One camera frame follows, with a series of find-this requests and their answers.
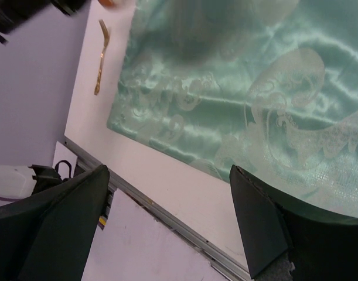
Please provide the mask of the green satin cloth napkin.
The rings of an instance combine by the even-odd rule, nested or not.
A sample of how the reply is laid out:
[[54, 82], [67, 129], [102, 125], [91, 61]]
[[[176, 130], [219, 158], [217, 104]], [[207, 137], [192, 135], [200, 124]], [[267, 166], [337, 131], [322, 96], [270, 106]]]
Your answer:
[[137, 1], [107, 126], [358, 217], [358, 1]]

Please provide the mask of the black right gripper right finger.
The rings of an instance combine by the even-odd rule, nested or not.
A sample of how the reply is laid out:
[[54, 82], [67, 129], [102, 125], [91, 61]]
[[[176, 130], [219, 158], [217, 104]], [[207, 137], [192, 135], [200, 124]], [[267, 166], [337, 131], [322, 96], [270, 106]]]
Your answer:
[[230, 187], [253, 280], [358, 280], [358, 218], [306, 203], [236, 165]]

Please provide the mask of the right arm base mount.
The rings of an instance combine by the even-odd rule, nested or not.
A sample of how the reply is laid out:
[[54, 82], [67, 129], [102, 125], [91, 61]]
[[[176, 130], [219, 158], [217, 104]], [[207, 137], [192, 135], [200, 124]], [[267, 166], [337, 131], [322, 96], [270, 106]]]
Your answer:
[[[60, 160], [54, 165], [54, 167], [31, 165], [29, 166], [29, 168], [33, 169], [33, 171], [35, 172], [35, 175], [32, 177], [34, 180], [36, 180], [36, 184], [32, 191], [32, 194], [45, 191], [58, 184], [64, 183], [65, 181], [79, 176], [86, 171], [78, 164], [71, 164], [68, 160]], [[106, 226], [113, 198], [114, 192], [108, 189], [103, 209], [98, 221], [98, 226], [102, 230]]]

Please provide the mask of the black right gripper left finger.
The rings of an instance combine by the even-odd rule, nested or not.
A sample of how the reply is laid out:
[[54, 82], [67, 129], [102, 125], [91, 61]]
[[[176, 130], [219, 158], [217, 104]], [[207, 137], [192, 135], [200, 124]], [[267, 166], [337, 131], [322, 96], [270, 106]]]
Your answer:
[[109, 179], [100, 165], [0, 206], [0, 280], [81, 280]]

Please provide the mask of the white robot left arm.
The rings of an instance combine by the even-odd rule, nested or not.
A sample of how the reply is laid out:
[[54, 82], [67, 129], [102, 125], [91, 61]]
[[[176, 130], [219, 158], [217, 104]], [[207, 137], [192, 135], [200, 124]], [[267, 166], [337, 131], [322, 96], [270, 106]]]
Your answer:
[[5, 35], [50, 6], [66, 16], [73, 16], [87, 2], [88, 0], [0, 0], [0, 44], [7, 44]]

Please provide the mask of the patterned orange rim plate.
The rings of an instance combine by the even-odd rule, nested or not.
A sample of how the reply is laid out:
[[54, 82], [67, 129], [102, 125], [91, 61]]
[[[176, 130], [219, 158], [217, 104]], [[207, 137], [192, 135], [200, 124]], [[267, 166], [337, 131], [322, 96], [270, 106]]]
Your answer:
[[123, 4], [123, 0], [98, 0], [100, 5], [105, 8], [116, 8]]

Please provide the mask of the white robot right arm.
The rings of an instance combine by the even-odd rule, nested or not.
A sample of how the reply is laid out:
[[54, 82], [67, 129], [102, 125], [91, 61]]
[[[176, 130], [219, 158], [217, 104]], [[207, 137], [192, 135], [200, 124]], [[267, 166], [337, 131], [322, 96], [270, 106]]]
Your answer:
[[[0, 165], [0, 280], [80, 280], [110, 173], [62, 179]], [[308, 204], [238, 166], [231, 194], [253, 280], [358, 280], [358, 218]]]

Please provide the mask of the gold fork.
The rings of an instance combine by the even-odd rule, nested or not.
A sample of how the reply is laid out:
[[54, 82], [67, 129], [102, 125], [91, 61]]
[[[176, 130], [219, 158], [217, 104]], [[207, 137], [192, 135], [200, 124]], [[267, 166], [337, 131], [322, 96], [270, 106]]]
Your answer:
[[101, 54], [100, 54], [100, 65], [99, 65], [99, 68], [98, 68], [97, 81], [96, 81], [96, 86], [95, 86], [95, 89], [94, 89], [94, 95], [98, 95], [99, 92], [100, 92], [101, 78], [102, 78], [103, 65], [104, 65], [104, 58], [105, 58], [105, 53], [107, 51], [108, 44], [110, 42], [110, 30], [109, 30], [109, 28], [106, 26], [106, 24], [105, 24], [103, 19], [99, 20], [99, 24], [100, 24], [100, 27], [101, 27], [101, 31], [103, 33], [104, 42], [103, 42], [103, 49], [102, 49]]

